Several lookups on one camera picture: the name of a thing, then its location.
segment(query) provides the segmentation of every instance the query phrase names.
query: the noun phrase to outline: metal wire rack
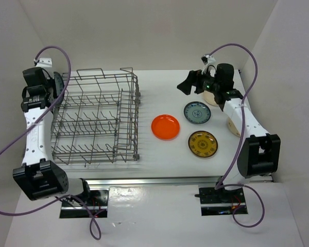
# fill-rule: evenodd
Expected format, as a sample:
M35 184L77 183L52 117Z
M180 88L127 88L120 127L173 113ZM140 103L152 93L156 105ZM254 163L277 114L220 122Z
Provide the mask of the metal wire rack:
M113 74L101 68L77 70L54 110L55 162L97 168L104 162L137 161L140 96L132 68Z

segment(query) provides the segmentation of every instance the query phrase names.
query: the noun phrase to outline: white wall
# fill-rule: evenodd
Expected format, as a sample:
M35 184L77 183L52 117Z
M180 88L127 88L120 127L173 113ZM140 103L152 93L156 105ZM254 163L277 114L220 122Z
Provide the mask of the white wall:
M277 0L20 2L42 42L64 47L74 69L190 69L219 45L252 48ZM247 55L228 48L217 58L241 68Z
M26 127L21 111L21 92L25 86L22 70L33 66L42 48L40 39L17 1L0 0L0 149ZM0 158L0 210L14 212L20 190L12 170L21 165L24 141ZM11 217L0 216L0 246L4 246Z
M282 141L278 181L284 183L304 245L309 246L309 0L279 0L253 50L259 78L253 112ZM249 60L242 70L248 87Z

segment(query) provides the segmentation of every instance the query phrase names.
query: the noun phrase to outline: red plate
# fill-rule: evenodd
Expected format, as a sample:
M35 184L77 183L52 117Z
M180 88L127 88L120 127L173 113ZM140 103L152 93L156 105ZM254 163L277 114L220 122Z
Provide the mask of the red plate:
M180 124L170 115L160 115L156 117L151 124L154 135L161 140L171 140L175 138L180 131Z

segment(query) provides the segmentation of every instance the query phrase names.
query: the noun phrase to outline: purple cable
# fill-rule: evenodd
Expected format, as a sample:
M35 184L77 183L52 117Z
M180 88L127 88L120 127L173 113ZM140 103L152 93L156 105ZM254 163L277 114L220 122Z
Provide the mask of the purple cable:
M26 135L30 130L32 130L37 123L40 122L40 120L49 112L51 111L54 106L58 103L58 101L63 97L64 95L64 92L65 90L67 89L67 86L68 86L68 83L70 81L70 77L71 77L71 62L70 62L70 59L67 55L67 53L60 47L58 46L55 46L55 45L50 45L50 46L46 46L44 48L42 48L38 54L36 55L35 57L35 61L38 61L39 59L39 56L41 55L41 53L47 49L50 49L50 48L53 48L53 49L57 49L59 50L60 52L62 52L66 58L66 61L67 61L67 67L68 67L68 71L67 71L67 80L66 80L66 84L62 90L62 92L60 93L60 95L52 102L52 104L50 105L50 107L35 121L35 124L34 125L31 125L28 129L26 129L25 132L23 132L20 136L18 136L16 139L14 139L12 142L10 142L7 146L5 146L1 151L0 151L0 156L1 154L3 154L8 148L10 148L12 145L14 145L19 139L21 139L24 135ZM66 198L66 197L69 197L70 195L67 195L67 196L62 196L62 197L59 197L41 207L38 207L36 209L33 209L31 211L27 211L27 212L23 212L23 213L7 213L7 212L3 212L3 211L0 211L0 215L4 215L4 216L23 216L23 215L28 215L28 214L32 214L32 213L35 213L39 210L42 210L43 208L45 207L48 207L50 205L52 205L53 203L63 199L63 198ZM84 207L85 209L87 210L88 214L90 215L90 217L92 218L92 221L91 223L94 221L95 222L95 225L96 225L96 228L99 232L99 237L96 237L93 232L91 231L91 235L93 236L94 239L96 240L100 240L101 239L101 231L100 231L100 228L99 228L99 225L98 223L96 222L95 220L95 217L92 215L92 213L90 212L90 210L87 208L87 206L84 204L84 202L82 202L79 198L75 197L75 196L71 196L72 198L74 198L75 200L77 200L78 202L80 202Z
M223 177L221 178L221 180L217 183L217 185L215 186L215 189L217 190L217 189L221 189L221 188L225 188L225 187L229 187L229 186L239 186L239 187L248 188L248 189L252 190L252 191L256 194L256 196L258 197L258 199L259 199L259 201L260 201L260 203L261 203L261 207L262 207L262 216L261 216L260 220L259 220L257 223L255 223L255 224L253 224L253 225L243 225L243 224L239 223L239 222L236 220L235 213L236 213L236 211L239 210L241 207L237 207L237 208L232 212L232 217L233 217L234 221L235 221L238 225L240 225L240 226L242 226L242 227L246 227L246 228L252 228L252 227L255 227L255 226L259 225L259 224L263 221L263 219L264 219L265 208L264 208L264 203L263 203L263 201L262 201L262 199L261 199L259 193L257 193L257 192L255 191L255 189L253 189L252 187L250 187L250 186L248 186L248 185L242 185L242 184L226 184L226 185L223 185L223 181L227 178L229 172L232 170L232 167L233 167L234 164L236 163L236 161L237 161L237 159L238 159L238 155L239 155L239 153L240 153L240 151L241 151L241 148L242 148L242 144L243 144L243 140L244 140L244 134L245 134L245 110L244 110L244 102L245 102L245 100L246 100L247 95L249 94L249 92L250 92L251 89L253 88L253 86L254 86L254 84L255 84L255 81L256 81L256 79L257 79L257 77L258 77L258 63L256 62L256 59L255 59L254 55L252 54L252 52L251 52L249 49L247 49L246 47L244 47L244 46L242 46L242 45L236 44L236 43L229 43L229 44L222 45L222 46L220 46L219 48L216 48L216 49L215 49L214 51L212 51L211 53L209 53L209 55L211 56L211 55L213 55L214 53L216 53L218 50L221 50L222 48L227 47L227 46L237 46L237 47L240 47L240 48L242 48L243 50L245 50L245 51L251 56L251 58L252 58L252 60L253 60L253 62L254 62L255 74L254 74L254 79L253 79L251 85L250 85L249 88L246 90L245 95L244 95L244 97L243 97L243 99L242 99L242 104L241 104L241 105L242 105L242 132L241 132L241 137L240 137L240 139L239 139L239 143L238 143L238 147L237 147L236 153L235 153L235 155L234 155L234 157L233 157L233 159L232 159L232 162L231 162L231 164L230 164L228 170L227 170L226 173L223 175Z

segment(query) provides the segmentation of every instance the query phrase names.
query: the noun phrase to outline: purple hose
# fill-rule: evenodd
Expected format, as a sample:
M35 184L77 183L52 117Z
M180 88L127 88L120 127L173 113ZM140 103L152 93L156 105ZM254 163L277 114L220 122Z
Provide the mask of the purple hose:
M254 62L254 66L255 66L255 74L254 74L254 79L251 83L251 85L249 86L249 88L246 90L245 92L245 95L242 99L242 132L241 132L241 137L239 139L239 143L238 143L238 147L237 147L237 150L236 150L236 153L232 159L232 162L228 168L228 170L226 171L226 173L223 175L223 177L221 178L221 180L217 183L217 185L215 186L215 189L221 189L221 188L225 188L225 187L229 187L229 186L239 186L239 187L245 187L245 188L248 188L250 190L252 190L256 196L258 197L258 199L260 200L260 203L261 203L261 207L262 207L262 216L260 218L260 220L253 224L253 225L243 225L241 223L239 223L237 220L236 220L236 217L235 217L235 213L237 210L239 210L241 207L237 207L233 212L232 212L232 217L234 219L234 221L242 226L242 227L246 227L246 228L252 228L252 227L255 227L257 225L259 225L263 219L264 219L264 214L265 214L265 208L264 208L264 204L263 204L263 201L259 195L259 193L257 193L255 191L255 189L253 189L252 187L248 186L248 185L242 185L242 184L226 184L226 185L223 185L223 181L227 178L229 172L232 170L232 167L234 166L234 164L236 163L237 159L238 159L238 156L239 156L239 153L241 151L241 148L242 148L242 144L243 144L243 140L244 140L244 134L245 134L245 111L244 111L244 102L246 100L246 97L247 95L249 94L249 92L251 91L251 89L253 88L254 84L255 84L255 81L258 77L258 63L256 62L256 59L254 57L254 55L252 54L252 52L247 49L246 47L242 46L242 45L239 45L239 44L235 44L235 43L229 43L229 44L225 44L225 45L222 45L220 46L219 48L215 49L214 51L212 51L211 53L209 53L209 55L213 55L214 53L216 53L218 50L221 50L222 48L224 47L227 47L227 46L237 46L237 47L240 47L242 49L244 49L252 58L253 62Z
M54 45L46 46L46 47L42 48L42 49L38 52L38 54L37 54L36 57L35 57L35 61L38 61L39 56L41 55L41 53L42 53L43 51L45 51L45 50L47 50L47 49L50 49L50 48L57 49L57 50L61 51L61 52L64 54L65 58L66 58L66 61L67 61L67 80L66 80L66 84L65 84L65 86L64 86L64 88L63 88L63 90L62 90L62 92L60 93L60 95L52 102L52 104L50 105L50 107L49 107L49 108L48 108L48 109L35 121L35 124L32 125L32 126L30 126L28 129L26 129L25 132L23 132L20 136L18 136L16 139L14 139L12 142L10 142L7 146L5 146L5 147L0 151L0 155L3 154L8 148L10 148L13 144L15 144L15 143L16 143L19 139L21 139L24 135L26 135L30 130L32 130L32 129L36 126L36 124L39 123L40 120L41 120L49 111L51 111L51 110L54 108L54 106L60 101L60 99L61 99L61 98L63 97L63 95L64 95L65 90L67 89L67 86L68 86L68 83L69 83L70 77L71 77L71 62L70 62L70 59L69 59L67 53L66 53L62 48L60 48L60 47L58 47L58 46L54 46ZM69 196L70 196L70 195L62 196L62 197L60 197L60 198L57 198L57 199L55 199L55 200L53 200L53 201L51 201L51 202L49 202L49 203L47 203L47 204L45 204L45 205L43 205L43 206L41 206L41 207L38 207L38 208L36 208L36 209L33 209L33 210L31 210L31 211L27 211L27 212L23 212L23 213L7 213L7 212L0 211L0 215L4 215L4 216L23 216L23 215L32 214L32 213L35 213L35 212L37 212L37 211L39 211L39 210L42 210L43 208L48 207L48 206L52 205L53 203L55 203L55 202L57 202L57 201L59 201L59 200L61 200L61 199L63 199L63 198L69 197ZM92 215L91 211L87 208L87 206L84 204L84 202L82 202L79 198L74 197L74 196L71 196L71 197L74 198L76 201L80 202L80 203L85 207L85 209L87 210L88 214L89 214L90 217L92 218L91 223L92 223L93 221L95 222L95 226L96 226L96 228L97 228L97 230L98 230L98 232L99 232L99 237L96 237L96 236L93 234L92 231L91 231L91 235L93 236L94 239L100 240L100 239L101 239L101 231L100 231L99 225L98 225L98 223L96 222L95 217Z

